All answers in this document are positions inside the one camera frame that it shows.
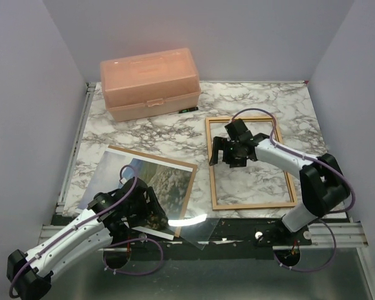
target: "cable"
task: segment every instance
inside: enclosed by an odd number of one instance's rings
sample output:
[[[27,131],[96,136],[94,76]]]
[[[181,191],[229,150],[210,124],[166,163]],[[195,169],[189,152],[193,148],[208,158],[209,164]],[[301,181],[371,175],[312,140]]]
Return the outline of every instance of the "cable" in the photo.
[[[326,224],[321,219],[318,220],[318,221],[321,222],[321,223],[323,223],[326,226],[327,230],[329,230],[329,232],[331,233],[332,240],[333,240],[333,253],[332,253],[331,257],[327,260],[327,262],[325,262],[321,267],[316,267],[314,269],[300,269],[298,267],[288,267],[288,266],[285,266],[283,263],[281,263],[281,261],[279,260],[279,258],[274,253],[274,258],[279,263],[280,267],[282,267],[284,269],[288,269],[290,271],[294,271],[294,272],[312,273],[312,272],[317,272],[317,271],[323,270],[323,269],[325,269],[326,267],[329,267],[332,264],[334,258],[336,257],[336,248],[337,248],[337,246],[336,246],[336,238],[335,238],[335,235],[333,234],[332,229],[329,227],[328,224]]]
[[[149,238],[128,239],[126,241],[118,242],[116,244],[113,244],[113,245],[111,245],[111,247],[117,247],[117,246],[120,246],[120,245],[123,245],[123,244],[132,243],[132,242],[136,242],[136,241],[149,241],[149,242],[152,242],[152,243],[156,244],[156,246],[160,250],[160,260],[158,262],[158,265],[154,269],[152,269],[150,271],[146,271],[146,272],[127,272],[127,271],[122,271],[122,270],[118,270],[118,269],[111,269],[108,266],[108,264],[107,264],[106,257],[103,255],[102,261],[103,261],[103,263],[105,265],[104,270],[105,271],[106,270],[110,270],[110,271],[112,271],[114,273],[114,275],[116,273],[119,273],[119,274],[132,275],[132,276],[144,276],[144,275],[149,275],[149,274],[152,274],[152,273],[156,272],[163,265],[163,262],[164,262],[164,251],[163,251],[161,245],[157,241],[155,241],[153,239],[149,239]]]
[[[292,155],[294,155],[294,156],[296,156],[298,158],[307,159],[309,161],[312,161],[314,163],[317,163],[317,164],[321,165],[322,167],[330,170],[333,174],[335,174],[337,177],[339,177],[339,179],[346,184],[346,186],[349,188],[350,193],[351,193],[351,203],[350,203],[350,205],[348,207],[346,207],[344,209],[340,209],[338,211],[330,211],[328,214],[345,213],[346,211],[349,211],[350,209],[353,208],[354,204],[356,203],[356,193],[354,192],[354,188],[351,185],[351,183],[340,172],[338,172],[337,170],[335,170],[333,167],[329,166],[325,162],[319,161],[316,158],[312,158],[312,157],[306,156],[305,153],[300,153],[298,151],[294,151],[292,149],[286,148],[282,144],[276,142],[274,140],[274,138],[273,138],[275,130],[276,130],[276,118],[274,117],[273,114],[271,114],[270,112],[266,111],[265,109],[261,109],[261,108],[246,108],[246,109],[243,109],[242,111],[239,111],[237,114],[235,114],[232,117],[231,122],[234,121],[235,118],[238,115],[240,115],[241,113],[243,113],[245,111],[261,111],[262,113],[267,114],[268,116],[270,116],[272,118],[272,130],[271,130],[271,133],[269,135],[269,140],[271,141],[272,145],[274,145],[275,147],[279,148],[280,150],[283,150],[283,151],[285,151],[285,152],[287,152],[289,154],[292,154]]]
[[[134,181],[133,181],[132,186],[129,189],[129,191],[120,200],[115,202],[112,206],[107,207],[105,210],[103,210],[103,211],[95,214],[94,216],[91,216],[91,217],[87,218],[86,220],[76,224],[75,229],[71,228],[70,230],[64,232],[62,235],[57,237],[53,242],[51,242],[45,248],[43,248],[42,251],[38,252],[34,257],[32,257],[25,265],[23,265],[22,268],[17,272],[17,274],[15,274],[14,278],[11,281],[10,289],[9,289],[9,296],[10,296],[11,299],[19,298],[19,295],[14,295],[13,290],[14,290],[14,287],[15,287],[15,283],[17,282],[17,280],[19,279],[21,274],[26,270],[27,267],[29,267],[34,261],[37,261],[38,259],[40,259],[40,257],[44,253],[46,253],[49,249],[51,249],[59,241],[64,239],[68,234],[72,233],[75,230],[78,230],[81,226],[85,225],[86,223],[92,221],[93,219],[97,219],[99,216],[102,216],[103,214],[106,214],[110,210],[114,209],[117,205],[119,205],[121,202],[123,202],[132,193],[132,191],[136,187],[136,183],[138,181],[138,172],[136,171],[136,169],[133,166],[131,166],[130,164],[127,164],[127,165],[125,165],[121,168],[120,174],[122,174],[122,172],[126,168],[131,168],[133,170],[133,173],[134,173]]]

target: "marble surface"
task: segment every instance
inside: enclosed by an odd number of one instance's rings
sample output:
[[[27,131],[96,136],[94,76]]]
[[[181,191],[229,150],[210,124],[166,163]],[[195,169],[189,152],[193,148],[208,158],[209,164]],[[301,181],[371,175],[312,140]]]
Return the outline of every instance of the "marble surface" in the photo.
[[[201,89],[198,111],[117,123],[105,109],[101,84],[98,83],[63,215],[76,214],[79,201],[108,145],[197,164],[187,217],[207,213],[220,218],[279,218],[286,214],[289,209],[212,210],[204,120],[206,117],[232,116],[244,108],[266,109],[276,116],[284,144],[309,154],[322,154],[326,152],[326,146],[306,85],[202,82]],[[245,112],[242,116],[257,114],[259,112]],[[248,127],[253,133],[269,134],[271,123],[251,123]],[[211,134],[225,136],[223,124],[211,125]],[[289,201],[283,172],[261,162],[250,165],[247,169],[232,170],[224,164],[216,166],[219,204]],[[295,179],[294,184],[300,201],[299,181]],[[345,218],[346,214],[328,217]]]

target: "pink storage box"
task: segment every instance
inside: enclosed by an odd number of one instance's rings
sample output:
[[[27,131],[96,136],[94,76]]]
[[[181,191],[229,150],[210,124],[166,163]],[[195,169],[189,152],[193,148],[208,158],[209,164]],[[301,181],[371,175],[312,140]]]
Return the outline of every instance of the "pink storage box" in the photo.
[[[103,61],[102,93],[115,121],[198,105],[199,74],[187,48]]]

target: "empty picture frame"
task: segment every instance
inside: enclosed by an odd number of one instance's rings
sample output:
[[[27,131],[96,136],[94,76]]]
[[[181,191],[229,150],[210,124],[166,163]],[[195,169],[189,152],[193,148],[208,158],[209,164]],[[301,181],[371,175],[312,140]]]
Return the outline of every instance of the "empty picture frame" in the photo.
[[[255,116],[255,117],[240,117],[245,122],[270,122],[273,120],[269,116]],[[206,133],[207,133],[207,148],[208,148],[208,159],[210,160],[212,154],[212,143],[213,138],[211,137],[210,124],[214,123],[228,123],[231,117],[207,117],[206,118]],[[276,125],[274,139],[279,143],[282,143],[281,131],[278,124]],[[211,201],[213,210],[225,210],[225,209],[264,209],[264,208],[292,208],[297,204],[297,195],[294,188],[292,176],[284,172],[286,180],[287,191],[289,193],[290,202],[269,202],[269,203],[256,203],[256,204],[225,204],[220,205],[217,202],[216,194],[216,182],[214,175],[214,166],[209,167],[210,171],[210,186],[211,186]]]

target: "white wall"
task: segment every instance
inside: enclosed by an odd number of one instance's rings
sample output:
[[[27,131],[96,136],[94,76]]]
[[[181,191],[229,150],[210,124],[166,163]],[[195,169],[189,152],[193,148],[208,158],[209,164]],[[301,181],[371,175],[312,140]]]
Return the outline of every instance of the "white wall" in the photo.
[[[0,299],[7,256],[54,211],[85,92],[43,2],[0,0]]]
[[[325,141],[354,184],[375,263],[375,0],[357,0],[309,84]]]
[[[87,81],[107,59],[189,47],[201,79],[309,79],[353,0],[44,0]]]

